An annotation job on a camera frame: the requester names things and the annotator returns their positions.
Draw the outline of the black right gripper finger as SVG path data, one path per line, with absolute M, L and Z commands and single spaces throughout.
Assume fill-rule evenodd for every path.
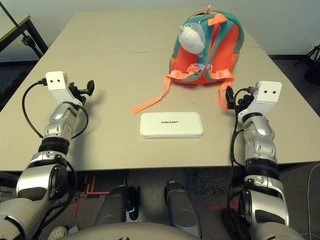
M 227 86 L 225 91 L 226 106 L 228 110 L 235 109 L 234 91 L 231 86 Z

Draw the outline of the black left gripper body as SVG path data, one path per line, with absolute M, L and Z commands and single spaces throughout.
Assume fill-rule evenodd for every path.
M 82 105 L 85 104 L 86 102 L 86 97 L 84 96 L 84 94 L 87 94 L 88 93 L 88 90 L 87 89 L 78 89 L 77 86 L 75 86 L 75 83 L 74 82 L 71 82 L 69 84 L 69 90 L 71 92 L 71 94 L 81 102 Z

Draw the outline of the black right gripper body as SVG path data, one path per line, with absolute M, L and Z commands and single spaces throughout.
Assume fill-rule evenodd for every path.
M 252 103 L 252 95 L 245 94 L 242 98 L 237 99 L 239 92 L 234 96 L 234 109 L 235 110 L 245 110 Z

